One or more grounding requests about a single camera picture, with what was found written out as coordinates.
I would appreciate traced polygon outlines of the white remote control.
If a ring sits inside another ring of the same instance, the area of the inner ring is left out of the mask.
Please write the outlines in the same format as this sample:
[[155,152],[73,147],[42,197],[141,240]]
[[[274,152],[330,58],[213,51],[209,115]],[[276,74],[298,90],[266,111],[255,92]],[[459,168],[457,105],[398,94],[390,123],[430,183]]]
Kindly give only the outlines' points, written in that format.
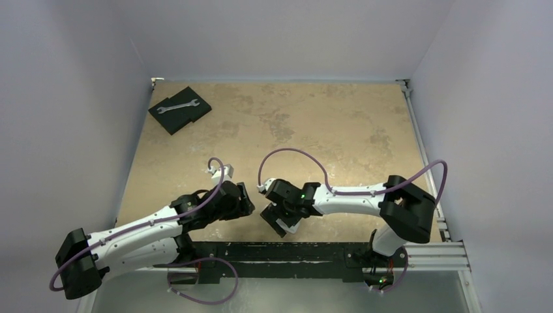
[[276,223],[277,223],[278,226],[280,226],[285,231],[285,233],[295,234],[297,232],[297,230],[299,229],[299,226],[300,226],[301,222],[297,221],[292,226],[288,226],[283,220],[281,220],[279,218],[279,219],[276,220]]

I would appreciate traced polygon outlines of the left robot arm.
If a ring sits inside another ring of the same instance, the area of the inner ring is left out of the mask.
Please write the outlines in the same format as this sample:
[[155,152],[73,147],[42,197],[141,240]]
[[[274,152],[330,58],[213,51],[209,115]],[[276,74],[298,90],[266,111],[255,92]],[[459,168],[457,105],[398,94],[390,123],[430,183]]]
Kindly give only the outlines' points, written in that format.
[[211,190],[184,194],[153,214],[134,222],[86,234],[70,231],[57,254],[55,278],[69,300],[97,290],[123,273],[152,265],[185,267],[197,257],[189,232],[219,220],[249,216],[255,206],[244,183],[225,181]]

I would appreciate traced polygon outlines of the black foam pad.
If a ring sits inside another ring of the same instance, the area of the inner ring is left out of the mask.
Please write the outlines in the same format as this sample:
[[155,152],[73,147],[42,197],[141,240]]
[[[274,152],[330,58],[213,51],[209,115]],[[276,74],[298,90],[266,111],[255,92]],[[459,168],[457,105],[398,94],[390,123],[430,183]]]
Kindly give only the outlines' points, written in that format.
[[[199,106],[181,108],[178,110],[168,111],[163,114],[157,113],[158,107],[168,107],[176,104],[182,104],[190,102],[191,100],[198,99]],[[197,92],[191,87],[186,87],[176,95],[165,98],[159,103],[155,104],[149,109],[151,116],[161,125],[161,127],[169,134],[174,135],[177,131],[181,130],[186,125],[196,122],[204,115],[208,114],[212,110],[210,104],[207,103]]]

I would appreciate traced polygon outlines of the silver open-end wrench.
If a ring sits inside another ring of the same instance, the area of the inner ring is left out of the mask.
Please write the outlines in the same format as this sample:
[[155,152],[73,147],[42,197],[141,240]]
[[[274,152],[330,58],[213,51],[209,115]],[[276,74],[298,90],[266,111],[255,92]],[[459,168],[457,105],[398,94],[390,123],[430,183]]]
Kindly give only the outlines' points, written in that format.
[[157,113],[158,114],[163,114],[163,113],[166,113],[168,111],[172,111],[172,110],[178,110],[178,109],[181,109],[181,108],[187,108],[187,107],[196,107],[196,106],[199,106],[200,105],[200,102],[198,99],[194,99],[194,100],[191,100],[190,102],[186,102],[186,103],[182,103],[182,104],[176,104],[176,105],[173,105],[173,106],[168,106],[168,107],[158,107],[157,108]]

